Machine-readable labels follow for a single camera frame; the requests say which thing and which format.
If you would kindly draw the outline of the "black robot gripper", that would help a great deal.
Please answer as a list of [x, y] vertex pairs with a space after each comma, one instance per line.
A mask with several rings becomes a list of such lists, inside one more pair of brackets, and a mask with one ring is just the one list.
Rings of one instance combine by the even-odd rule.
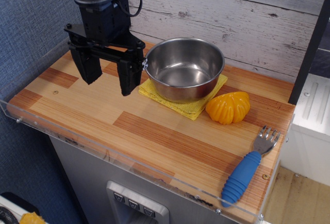
[[102, 9], [81, 7], [81, 24], [67, 24], [73, 61], [87, 84], [102, 74], [100, 59], [117, 64], [123, 96], [141, 82], [144, 42], [133, 36], [128, 6], [111, 3]]

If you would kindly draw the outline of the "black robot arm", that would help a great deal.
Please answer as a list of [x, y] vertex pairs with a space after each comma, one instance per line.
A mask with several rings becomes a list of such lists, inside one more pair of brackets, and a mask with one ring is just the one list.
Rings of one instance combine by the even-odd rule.
[[128, 0], [74, 0], [79, 6], [82, 23], [67, 24], [69, 48], [73, 61], [87, 83], [95, 82], [102, 74], [100, 60], [117, 65], [123, 96], [140, 84], [145, 65], [145, 43], [130, 32], [131, 18]]

